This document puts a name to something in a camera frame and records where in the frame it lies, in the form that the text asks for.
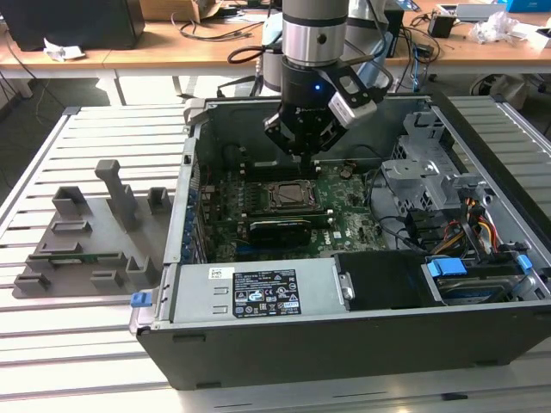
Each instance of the wooden desk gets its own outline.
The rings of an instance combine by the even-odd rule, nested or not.
[[[409,26],[412,19],[422,13],[430,13],[437,2],[418,0],[422,7],[418,13],[406,12],[404,25]],[[544,25],[551,13],[511,13],[510,17],[523,23]],[[428,23],[418,26],[426,31]],[[473,24],[462,23],[454,27],[448,39],[437,39],[441,46],[440,57],[431,64],[433,73],[541,73],[551,71],[551,49],[535,50],[530,43],[514,39],[513,43],[499,41],[478,44],[468,36]],[[418,43],[434,42],[421,33],[413,32],[413,39]],[[394,58],[387,59],[387,65],[404,65],[407,63],[407,45],[403,39],[397,47]]]
[[[422,11],[430,13],[436,0],[417,0]],[[409,25],[419,13],[406,12],[404,24]],[[511,14],[521,22],[542,25],[551,13]],[[242,28],[247,24],[212,24],[198,28],[196,34],[213,36]],[[468,38],[473,25],[461,24],[452,30],[449,39],[439,39],[442,51],[438,61],[430,65],[430,73],[550,73],[551,49],[537,51],[530,44],[514,40],[479,45]],[[418,28],[426,30],[426,23]],[[254,70],[254,61],[243,65],[229,65],[227,55],[242,46],[259,45],[262,38],[260,27],[251,30],[248,39],[228,42],[205,42],[182,37],[169,22],[147,23],[138,45],[133,50],[86,51],[87,58],[65,63],[52,61],[42,52],[21,52],[13,49],[25,65],[41,78],[51,77],[99,77],[108,86],[112,104],[125,104],[119,78],[125,76],[172,76],[178,86],[178,76],[243,76]],[[431,40],[414,33],[419,43],[430,44]],[[401,40],[394,58],[387,59],[387,66],[399,76],[408,61],[406,43]],[[10,55],[5,45],[0,46],[0,71],[8,78],[30,76]]]
[[[249,24],[210,24],[199,27],[200,36],[214,36],[248,26]],[[113,50],[103,61],[106,69],[147,69],[158,67],[177,68],[224,68],[227,70],[227,56],[243,46],[260,45],[262,26],[253,28],[248,39],[212,42],[183,37],[171,23],[147,23],[145,32],[133,50]],[[245,66],[254,67],[251,61]]]

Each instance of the warning label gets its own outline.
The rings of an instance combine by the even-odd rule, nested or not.
[[[237,318],[300,314],[299,284],[293,269],[235,273],[233,297]]]

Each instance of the green circuit board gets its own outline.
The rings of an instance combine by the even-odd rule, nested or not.
[[[242,215],[247,203],[247,185],[258,185],[262,190],[273,188],[276,182],[245,182],[238,174],[228,173],[219,183],[220,198],[216,207],[216,220],[208,220],[211,236],[210,262],[267,261],[328,257],[338,251],[385,250],[381,231],[369,210],[363,205],[365,186],[362,175],[353,174],[350,179],[340,176],[342,166],[322,166],[315,181],[308,187],[315,193],[315,210],[309,215],[292,213],[294,219],[327,220],[327,215],[317,214],[319,207],[332,210],[331,225],[312,229],[310,243],[306,246],[282,249],[258,249],[246,240]],[[262,207],[266,204],[261,198]],[[288,219],[283,214],[281,219]]]

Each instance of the cardboard box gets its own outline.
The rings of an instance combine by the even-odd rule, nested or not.
[[[499,0],[499,3],[507,3],[510,13],[551,11],[551,0]]]
[[[548,28],[538,28],[526,38],[528,42],[538,50],[551,49],[551,34]]]
[[[200,22],[216,14],[220,0],[139,0],[144,19],[153,22],[169,22],[172,13],[177,22]]]

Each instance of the slotted aluminum surface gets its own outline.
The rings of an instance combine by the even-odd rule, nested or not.
[[[186,138],[182,112],[180,105],[83,108],[75,116],[64,116],[0,209],[2,413],[129,409],[446,413],[536,411],[551,406],[550,341],[507,367],[178,392],[170,389],[128,333],[128,297],[13,299],[14,278],[53,215],[50,199],[59,185],[77,184],[88,196],[104,196],[107,190],[93,169],[102,157],[116,157],[122,180],[132,185],[134,193],[153,185],[174,191]],[[346,342],[353,339],[343,337],[343,351],[335,357],[346,357]],[[270,369],[286,362],[285,351],[275,348],[273,360],[251,362]],[[441,395],[450,392],[468,399],[444,402]]]
[[[551,217],[551,144],[507,103],[489,96],[449,98],[540,208]],[[455,152],[475,171],[459,145]]]

